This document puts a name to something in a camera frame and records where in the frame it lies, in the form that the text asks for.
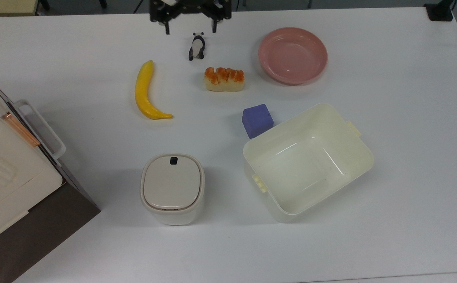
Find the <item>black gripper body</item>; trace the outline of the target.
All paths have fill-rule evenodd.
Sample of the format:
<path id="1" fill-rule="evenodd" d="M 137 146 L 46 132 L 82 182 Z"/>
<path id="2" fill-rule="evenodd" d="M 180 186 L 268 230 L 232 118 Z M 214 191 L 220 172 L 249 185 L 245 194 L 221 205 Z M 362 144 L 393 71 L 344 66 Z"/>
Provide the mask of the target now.
<path id="1" fill-rule="evenodd" d="M 182 14 L 203 14 L 213 21 L 230 19 L 230 0 L 151 0 L 150 20 L 168 22 Z"/>

